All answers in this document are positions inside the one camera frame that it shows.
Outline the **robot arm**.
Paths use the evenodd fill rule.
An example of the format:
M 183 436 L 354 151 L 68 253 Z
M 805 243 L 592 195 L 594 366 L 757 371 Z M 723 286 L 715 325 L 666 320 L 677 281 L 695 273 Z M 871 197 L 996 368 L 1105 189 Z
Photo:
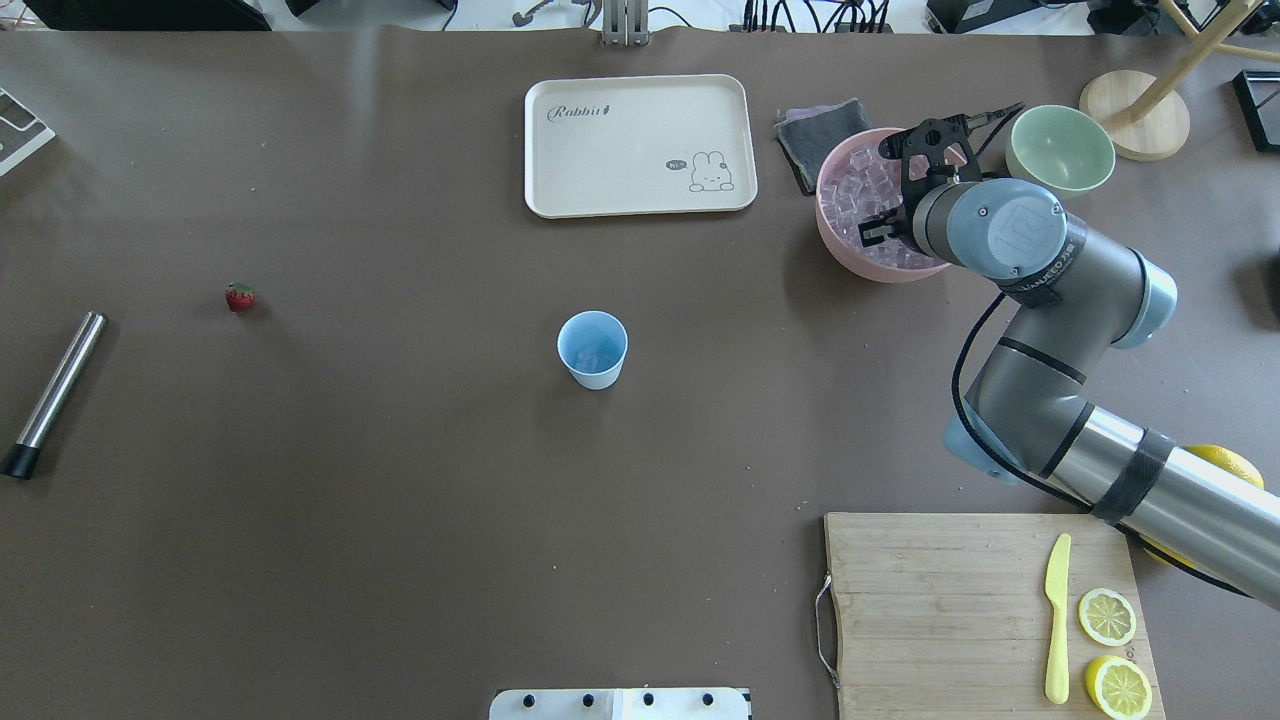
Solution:
M 1140 252 L 1092 229 L 1050 190 L 988 178 L 970 133 L 1012 115 L 927 119 L 882 140 L 901 170 L 899 208 L 860 224 L 995 283 L 1018 305 L 968 389 L 954 388 L 952 451 L 1075 505 L 1188 574 L 1279 602 L 1277 497 L 1089 402 L 1108 348 L 1144 343 L 1178 287 Z

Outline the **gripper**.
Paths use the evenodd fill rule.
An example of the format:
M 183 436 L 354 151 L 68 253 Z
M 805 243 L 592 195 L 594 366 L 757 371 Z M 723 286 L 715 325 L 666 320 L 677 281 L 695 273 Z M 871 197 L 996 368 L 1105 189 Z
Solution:
M 883 211 L 881 222 L 860 224 L 863 247 L 873 247 L 911 229 L 913 213 L 928 192 L 945 184 L 993 179 L 983 170 L 980 155 L 1025 105 L 1015 102 L 993 111 L 931 118 L 910 129 L 892 133 L 879 142 L 879 154 L 901 163 L 901 202 Z

